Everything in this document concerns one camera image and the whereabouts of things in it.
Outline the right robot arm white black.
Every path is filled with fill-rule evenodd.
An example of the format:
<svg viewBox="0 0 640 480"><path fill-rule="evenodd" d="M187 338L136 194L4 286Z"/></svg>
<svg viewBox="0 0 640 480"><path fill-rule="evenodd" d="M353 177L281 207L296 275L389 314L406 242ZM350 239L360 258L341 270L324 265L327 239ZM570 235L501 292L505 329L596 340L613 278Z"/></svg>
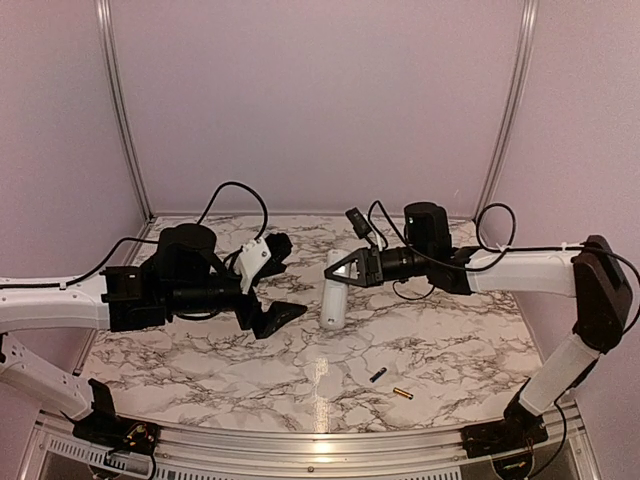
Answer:
<svg viewBox="0 0 640 480"><path fill-rule="evenodd" d="M550 247L456 247L443 207L415 202L405 207L404 217L405 227L396 233L399 247L389 247L379 235L349 254L328 254L320 323L334 329L344 325L351 286L377 287L414 277L456 295L538 292L575 299L577 317L571 333L520 389L506 407L505 419L496 425L496 440L515 448L533 433L534 421L577 387L637 322L629 313L633 293L623 272L631 264L600 235Z"/></svg>

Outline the dark blue battery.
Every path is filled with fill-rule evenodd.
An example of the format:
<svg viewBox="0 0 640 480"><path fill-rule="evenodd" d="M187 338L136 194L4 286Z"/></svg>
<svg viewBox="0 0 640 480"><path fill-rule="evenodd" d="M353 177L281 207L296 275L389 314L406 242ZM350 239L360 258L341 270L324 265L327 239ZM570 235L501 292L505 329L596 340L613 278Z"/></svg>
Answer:
<svg viewBox="0 0 640 480"><path fill-rule="evenodd" d="M373 374L369 381L371 383L375 383L382 375L384 375L387 372L387 368L386 367L382 367L380 368L375 374Z"/></svg>

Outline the white remote control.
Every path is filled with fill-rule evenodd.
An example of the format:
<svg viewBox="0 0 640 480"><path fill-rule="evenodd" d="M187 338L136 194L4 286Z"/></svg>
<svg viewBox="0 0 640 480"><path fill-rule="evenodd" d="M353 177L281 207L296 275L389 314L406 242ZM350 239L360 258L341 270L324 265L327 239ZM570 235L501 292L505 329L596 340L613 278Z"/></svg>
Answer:
<svg viewBox="0 0 640 480"><path fill-rule="evenodd" d="M345 325L348 285L326 280L319 324L327 330L338 330Z"/></svg>

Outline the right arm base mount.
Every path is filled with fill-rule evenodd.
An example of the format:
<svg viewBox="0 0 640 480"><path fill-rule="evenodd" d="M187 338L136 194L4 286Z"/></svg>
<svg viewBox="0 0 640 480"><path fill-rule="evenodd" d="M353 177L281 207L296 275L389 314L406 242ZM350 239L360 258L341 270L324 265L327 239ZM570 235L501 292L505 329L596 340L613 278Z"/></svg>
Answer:
<svg viewBox="0 0 640 480"><path fill-rule="evenodd" d="M548 440L543 420L526 427L514 420L498 420L463 427L463 449L468 458L479 458L527 449Z"/></svg>

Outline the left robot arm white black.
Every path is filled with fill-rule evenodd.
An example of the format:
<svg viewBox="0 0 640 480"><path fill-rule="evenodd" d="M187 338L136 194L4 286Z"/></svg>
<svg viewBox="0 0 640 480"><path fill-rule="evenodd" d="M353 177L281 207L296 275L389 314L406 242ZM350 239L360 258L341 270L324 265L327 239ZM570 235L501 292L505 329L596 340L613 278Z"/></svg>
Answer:
<svg viewBox="0 0 640 480"><path fill-rule="evenodd" d="M88 328L132 332L161 327L174 318L201 321L224 312L257 339L273 335L301 317L306 306L274 301L264 309L254 286L283 273L292 244L284 233L259 236L241 247L228 267L215 252L216 234L184 223L165 228L155 252L139 266L100 267L69 280L25 284L1 282L1 380L58 409L73 423L86 420L106 445L125 438L109 388L77 379L29 351L19 331Z"/></svg>

